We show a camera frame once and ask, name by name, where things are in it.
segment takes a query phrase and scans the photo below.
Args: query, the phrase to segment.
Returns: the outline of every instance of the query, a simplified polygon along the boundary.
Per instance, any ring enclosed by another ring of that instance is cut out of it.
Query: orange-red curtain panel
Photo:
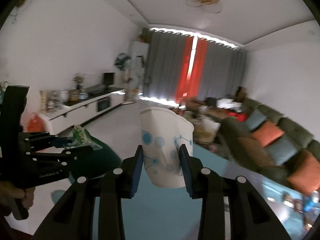
[[[179,82],[176,89],[176,102],[179,102],[182,99],[183,94],[186,92],[186,82],[187,82],[187,75],[188,75],[188,69],[189,69],[190,54],[192,49],[192,41],[193,41],[193,37],[186,37],[186,45],[184,47],[184,52],[183,52],[180,77],[179,77]]]
[[[205,54],[207,53],[207,44],[208,41],[198,39],[190,80],[187,81],[186,85],[187,98],[198,95]]]

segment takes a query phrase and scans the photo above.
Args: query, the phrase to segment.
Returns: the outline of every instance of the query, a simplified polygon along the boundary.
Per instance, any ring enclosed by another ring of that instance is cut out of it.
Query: blue tabletop
[[[287,191],[294,198],[301,195],[281,186],[264,176],[249,171],[221,158],[198,145],[193,146],[194,157],[202,161],[204,167],[220,176],[234,179],[245,176],[266,199],[267,196],[281,201],[282,192]],[[99,198],[96,201],[94,220],[97,220]],[[197,239],[201,215],[202,199],[193,200],[185,187],[165,189],[154,186],[142,169],[138,191],[132,199],[122,200],[124,231],[127,240],[194,240]],[[303,228],[302,216],[292,214],[285,228],[292,239],[299,240]],[[93,239],[97,239],[97,224],[93,225]]]

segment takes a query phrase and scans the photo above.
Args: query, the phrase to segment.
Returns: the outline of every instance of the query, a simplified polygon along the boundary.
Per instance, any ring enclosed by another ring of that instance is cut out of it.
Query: monitor
[[[114,72],[103,73],[103,84],[106,86],[113,85],[114,75],[115,75]]]

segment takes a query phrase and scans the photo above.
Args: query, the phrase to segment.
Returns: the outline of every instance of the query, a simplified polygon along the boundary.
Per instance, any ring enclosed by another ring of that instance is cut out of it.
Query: white paper cup
[[[143,162],[157,187],[184,187],[178,150],[185,143],[192,152],[193,125],[169,109],[148,107],[140,112]]]

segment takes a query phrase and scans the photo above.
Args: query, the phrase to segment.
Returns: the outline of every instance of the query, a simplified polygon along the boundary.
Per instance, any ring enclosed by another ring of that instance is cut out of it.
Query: green sofa
[[[246,98],[243,102],[243,112],[250,116],[255,109],[258,109],[259,112],[265,115],[269,121],[283,130],[285,132],[285,136],[298,150],[297,153],[284,164],[275,167],[260,168],[254,163],[246,153],[246,150],[237,140],[238,137],[252,138],[251,131],[245,122],[238,122],[234,118],[223,119],[221,122],[220,134],[225,139],[231,155],[239,165],[258,172],[286,187],[291,187],[287,181],[287,177],[291,175],[303,162],[304,158],[301,150],[307,149],[317,160],[320,161],[320,143],[313,140],[313,135],[309,131],[291,119],[283,117],[283,114],[261,104],[260,102]]]

